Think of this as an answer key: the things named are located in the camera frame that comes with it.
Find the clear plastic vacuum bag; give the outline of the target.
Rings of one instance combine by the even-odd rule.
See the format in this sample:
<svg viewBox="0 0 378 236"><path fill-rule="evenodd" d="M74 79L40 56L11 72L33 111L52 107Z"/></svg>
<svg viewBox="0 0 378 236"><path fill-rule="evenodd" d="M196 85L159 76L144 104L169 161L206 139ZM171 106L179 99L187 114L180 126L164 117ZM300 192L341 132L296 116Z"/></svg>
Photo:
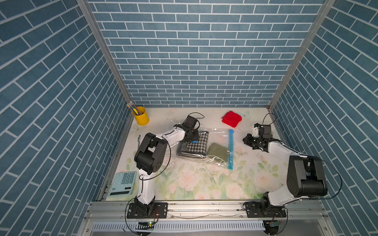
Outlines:
<svg viewBox="0 0 378 236"><path fill-rule="evenodd" d="M234 130L200 129L195 143L180 141L173 146L173 155L200 163L233 169Z"/></svg>

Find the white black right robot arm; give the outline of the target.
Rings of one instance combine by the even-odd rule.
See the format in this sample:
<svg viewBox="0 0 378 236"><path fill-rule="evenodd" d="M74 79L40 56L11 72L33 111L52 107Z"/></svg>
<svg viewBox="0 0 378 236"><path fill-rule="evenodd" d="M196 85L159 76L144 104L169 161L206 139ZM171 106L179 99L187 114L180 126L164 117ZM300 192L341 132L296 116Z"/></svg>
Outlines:
<svg viewBox="0 0 378 236"><path fill-rule="evenodd" d="M288 163L286 184L267 192L261 207L281 207L288 203L325 196L328 192L322 160L302 154L273 137L271 125L256 123L243 139L245 145L275 155Z"/></svg>

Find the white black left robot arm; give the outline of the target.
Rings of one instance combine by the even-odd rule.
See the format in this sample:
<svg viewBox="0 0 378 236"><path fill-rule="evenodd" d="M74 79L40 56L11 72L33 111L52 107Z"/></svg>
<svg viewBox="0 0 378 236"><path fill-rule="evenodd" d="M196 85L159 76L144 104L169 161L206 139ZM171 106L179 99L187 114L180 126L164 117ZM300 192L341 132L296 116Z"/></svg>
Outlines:
<svg viewBox="0 0 378 236"><path fill-rule="evenodd" d="M198 118L188 115L182 124L174 125L169 131L161 134L147 133L144 136L134 157L140 180L140 191L136 203L141 203L144 207L154 203L156 178L154 173L161 168L166 150L171 149L171 145L181 141L198 142L199 127Z"/></svg>

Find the red knitted scarf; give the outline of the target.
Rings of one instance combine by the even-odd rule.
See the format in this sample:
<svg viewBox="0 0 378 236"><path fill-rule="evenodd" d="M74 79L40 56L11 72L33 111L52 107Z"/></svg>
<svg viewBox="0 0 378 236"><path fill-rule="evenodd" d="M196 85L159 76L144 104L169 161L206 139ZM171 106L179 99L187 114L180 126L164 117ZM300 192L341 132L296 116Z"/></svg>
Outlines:
<svg viewBox="0 0 378 236"><path fill-rule="evenodd" d="M224 124L229 125L230 127L236 128L237 125L242 121L242 117L233 111L227 112L223 117L222 117L222 122Z"/></svg>

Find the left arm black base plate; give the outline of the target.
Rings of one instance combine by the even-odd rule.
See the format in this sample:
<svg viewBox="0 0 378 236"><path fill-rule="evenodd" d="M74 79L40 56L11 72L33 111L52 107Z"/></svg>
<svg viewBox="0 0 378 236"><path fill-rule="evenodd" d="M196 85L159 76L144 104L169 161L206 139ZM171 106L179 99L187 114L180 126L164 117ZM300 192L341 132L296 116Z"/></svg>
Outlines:
<svg viewBox="0 0 378 236"><path fill-rule="evenodd" d="M162 218L167 217L168 203L154 202L149 205L138 203L129 204L127 210L127 219L145 219L145 218Z"/></svg>

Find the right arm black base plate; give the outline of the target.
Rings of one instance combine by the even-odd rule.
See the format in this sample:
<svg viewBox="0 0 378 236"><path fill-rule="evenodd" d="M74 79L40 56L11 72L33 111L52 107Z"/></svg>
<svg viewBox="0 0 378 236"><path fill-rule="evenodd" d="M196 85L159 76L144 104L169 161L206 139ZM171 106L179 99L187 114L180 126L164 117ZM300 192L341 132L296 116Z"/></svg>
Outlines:
<svg viewBox="0 0 378 236"><path fill-rule="evenodd" d="M248 218L284 218L287 213L284 207L263 206L261 202L245 202L242 208L246 211Z"/></svg>

